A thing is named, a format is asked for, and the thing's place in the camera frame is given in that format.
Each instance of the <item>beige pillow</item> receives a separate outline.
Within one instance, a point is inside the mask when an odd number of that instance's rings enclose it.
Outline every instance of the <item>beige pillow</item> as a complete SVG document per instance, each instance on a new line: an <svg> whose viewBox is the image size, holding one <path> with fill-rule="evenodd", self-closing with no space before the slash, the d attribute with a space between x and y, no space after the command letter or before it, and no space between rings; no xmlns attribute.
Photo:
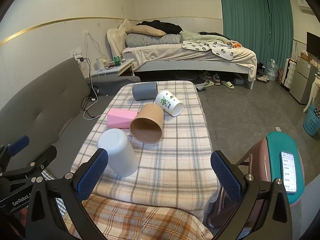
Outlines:
<svg viewBox="0 0 320 240"><path fill-rule="evenodd" d="M126 30L125 32L126 33L140 33L140 34L151 35L151 36L156 36L156 37L161 37L161 36L166 35L166 33L164 31L155 29L155 28L147 26L147 25L133 26L132 29L130 28L129 30Z"/></svg>

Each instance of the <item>gray sofa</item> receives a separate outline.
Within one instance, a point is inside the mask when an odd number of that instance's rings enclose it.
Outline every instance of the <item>gray sofa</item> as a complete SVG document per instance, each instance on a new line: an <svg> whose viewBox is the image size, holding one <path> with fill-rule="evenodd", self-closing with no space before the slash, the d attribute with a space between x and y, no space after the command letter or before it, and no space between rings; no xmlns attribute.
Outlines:
<svg viewBox="0 0 320 240"><path fill-rule="evenodd" d="M102 114L121 87L140 82L138 77L93 78L100 89L91 115ZM57 157L47 170L57 178L69 172L95 120L85 120L81 104L90 93L77 61L68 59L26 85L0 110L0 145L15 142L23 135L28 147L12 157L8 170L23 168L49 145L57 148Z"/></svg>

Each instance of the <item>ornate headboard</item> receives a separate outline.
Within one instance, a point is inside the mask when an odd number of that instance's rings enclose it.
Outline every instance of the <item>ornate headboard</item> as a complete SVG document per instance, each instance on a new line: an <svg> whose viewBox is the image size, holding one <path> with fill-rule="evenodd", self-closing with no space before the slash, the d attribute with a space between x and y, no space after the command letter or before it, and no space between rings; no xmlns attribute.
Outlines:
<svg viewBox="0 0 320 240"><path fill-rule="evenodd" d="M119 28L110 29L107 32L108 42L111 47L112 57L121 57L122 51L125 49L125 39L127 33L125 31L133 28L129 20L125 19Z"/></svg>

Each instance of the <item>brown paper cup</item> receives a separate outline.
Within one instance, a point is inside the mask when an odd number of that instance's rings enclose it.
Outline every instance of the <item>brown paper cup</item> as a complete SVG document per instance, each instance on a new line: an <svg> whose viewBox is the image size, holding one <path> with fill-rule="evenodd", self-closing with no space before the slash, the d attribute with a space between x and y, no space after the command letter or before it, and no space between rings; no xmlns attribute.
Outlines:
<svg viewBox="0 0 320 240"><path fill-rule="evenodd" d="M130 124L132 135L143 143L160 141L163 130L164 112L156 104L146 104Z"/></svg>

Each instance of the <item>teal stool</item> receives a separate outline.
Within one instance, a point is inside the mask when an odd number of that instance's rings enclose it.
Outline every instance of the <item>teal stool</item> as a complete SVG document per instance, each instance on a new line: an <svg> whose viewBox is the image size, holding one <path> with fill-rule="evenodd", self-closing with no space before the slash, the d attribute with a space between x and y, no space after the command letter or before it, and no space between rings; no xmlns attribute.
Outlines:
<svg viewBox="0 0 320 240"><path fill-rule="evenodd" d="M291 153L294 156L297 192L287 193L290 206L298 203L304 190L304 170L302 160L295 141L287 134L282 132L272 132L265 138L258 141L251 149L236 163L237 166L247 166L248 173L256 179L262 181L273 181L275 178L283 180L281 171L281 152ZM215 202L213 213L208 216L208 225L219 229L233 213L237 203L226 200L226 193L222 188ZM245 227L252 228L256 218L262 208L262 202L256 202L252 215Z"/></svg>
<svg viewBox="0 0 320 240"><path fill-rule="evenodd" d="M304 190L304 172L300 154L295 141L287 134L282 132L272 132L267 135L271 181L275 178L282 178L281 171L281 152L291 153L294 156L297 176L297 192L287 193L289 204L294 204L302 195Z"/></svg>
<svg viewBox="0 0 320 240"><path fill-rule="evenodd" d="M251 149L239 160L237 165L246 163L248 173L255 178L263 181L273 181L282 176L281 152L291 153L294 156L297 192L287 193L290 204L294 204L301 197L304 190L304 170L295 141L283 132L269 133L265 138L258 141Z"/></svg>

